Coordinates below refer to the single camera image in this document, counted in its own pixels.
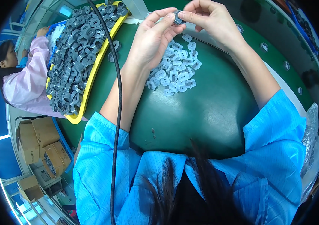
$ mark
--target dark hair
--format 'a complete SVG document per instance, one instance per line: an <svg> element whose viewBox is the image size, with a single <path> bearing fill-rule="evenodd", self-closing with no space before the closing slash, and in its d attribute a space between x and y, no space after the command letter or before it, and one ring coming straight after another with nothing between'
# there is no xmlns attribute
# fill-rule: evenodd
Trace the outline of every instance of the dark hair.
<svg viewBox="0 0 319 225"><path fill-rule="evenodd" d="M8 52L8 49L10 46L13 46L13 42L10 40L5 41L4 43L2 43L0 45L0 62L3 60L6 60L7 52ZM18 73L18 72L22 71L22 69L23 68L17 68L17 67L1 68L1 66L0 66L0 90L1 90L2 97L3 97L4 101L9 105L11 105L11 104L6 100L6 98L3 95L3 88L2 88L3 87L3 77L8 76L10 74Z"/></svg>
<svg viewBox="0 0 319 225"><path fill-rule="evenodd" d="M201 205L198 201L195 202L195 209L191 208L192 212L202 210L203 215L194 217L194 220L190 222L185 218L191 216L191 212L184 213L186 208L189 208L190 202L182 202L183 198L179 192L180 185L184 180L184 177L188 180L187 175L183 172L180 183L177 186L177 190L174 190L173 181L174 177L174 164L169 158L166 159L164 167L162 168L162 185L159 184L159 178L154 182L154 185L148 179L144 179L145 184L150 191L153 198L153 205L150 211L149 224L178 224L179 221L185 224L252 224L237 207L234 198L233 190L236 179L232 186L225 182L219 176L219 171L213 167L208 161L204 151L199 151L198 147L192 142L194 158L195 160L189 160L192 168L196 172L196 179L199 183L200 190L204 196L202 197L192 189L198 195L198 199L203 202ZM189 194L191 198L194 198L193 193Z"/></svg>

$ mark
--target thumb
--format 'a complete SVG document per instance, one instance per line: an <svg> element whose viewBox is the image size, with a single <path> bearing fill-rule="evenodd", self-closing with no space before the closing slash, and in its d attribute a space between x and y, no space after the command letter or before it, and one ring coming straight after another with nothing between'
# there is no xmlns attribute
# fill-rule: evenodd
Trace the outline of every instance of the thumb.
<svg viewBox="0 0 319 225"><path fill-rule="evenodd" d="M178 17L186 22L194 23L200 27L203 27L205 22L204 16L200 16L188 11L179 12Z"/></svg>
<svg viewBox="0 0 319 225"><path fill-rule="evenodd" d="M152 29L156 32L163 34L167 28L169 28L175 21L175 14L168 13L167 16L163 17Z"/></svg>

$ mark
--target pink jacket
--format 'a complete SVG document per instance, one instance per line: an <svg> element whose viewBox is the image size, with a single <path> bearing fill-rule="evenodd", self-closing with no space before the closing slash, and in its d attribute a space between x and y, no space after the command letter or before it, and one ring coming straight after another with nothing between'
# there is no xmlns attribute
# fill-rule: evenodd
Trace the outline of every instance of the pink jacket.
<svg viewBox="0 0 319 225"><path fill-rule="evenodd" d="M31 43L26 67L19 73L3 77L3 95L16 108L27 112L65 118L59 112L53 112L46 96L47 65L49 56L48 39L45 36L35 38Z"/></svg>

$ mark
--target hand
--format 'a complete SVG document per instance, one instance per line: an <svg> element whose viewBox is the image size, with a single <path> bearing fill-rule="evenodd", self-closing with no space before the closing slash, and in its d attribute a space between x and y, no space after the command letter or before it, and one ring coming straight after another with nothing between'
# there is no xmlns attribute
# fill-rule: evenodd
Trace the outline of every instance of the hand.
<svg viewBox="0 0 319 225"><path fill-rule="evenodd" d="M193 0L184 7L178 17L194 23L197 32L205 29L225 51L245 44L236 23L223 4L210 0Z"/></svg>
<svg viewBox="0 0 319 225"><path fill-rule="evenodd" d="M22 51L22 58L23 58L23 57L26 57L27 54L28 54L28 50L24 49L24 50Z"/></svg>
<svg viewBox="0 0 319 225"><path fill-rule="evenodd" d="M41 29L39 29L37 31L37 35L36 38L40 37L40 36L45 36L48 32L49 27L42 27Z"/></svg>
<svg viewBox="0 0 319 225"><path fill-rule="evenodd" d="M186 28L186 25L173 24L175 21L173 12L176 10L176 8L156 10L139 25L127 57L131 65L149 72L159 64L168 43Z"/></svg>

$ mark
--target worker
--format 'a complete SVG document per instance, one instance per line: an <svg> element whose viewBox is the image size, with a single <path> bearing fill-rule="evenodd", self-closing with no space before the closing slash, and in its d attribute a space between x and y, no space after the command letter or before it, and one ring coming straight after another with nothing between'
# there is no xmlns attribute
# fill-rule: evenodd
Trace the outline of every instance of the worker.
<svg viewBox="0 0 319 225"><path fill-rule="evenodd" d="M224 160L130 148L132 119L151 69L186 25L174 25L176 8L151 13L138 27L121 68L122 117L118 140L114 222L117 224L290 224L301 199L300 171L306 119L261 58L246 43L226 7L193 0L180 19L205 29L229 52L260 109L243 128L245 153ZM73 169L82 225L110 224L112 158L118 83L86 125Z"/></svg>
<svg viewBox="0 0 319 225"><path fill-rule="evenodd" d="M48 39L45 37L48 27L38 30L30 47L27 63L19 66L12 41L0 45L0 90L4 101L18 109L47 116L64 118L60 112L54 112L46 95L47 65L49 57Z"/></svg>

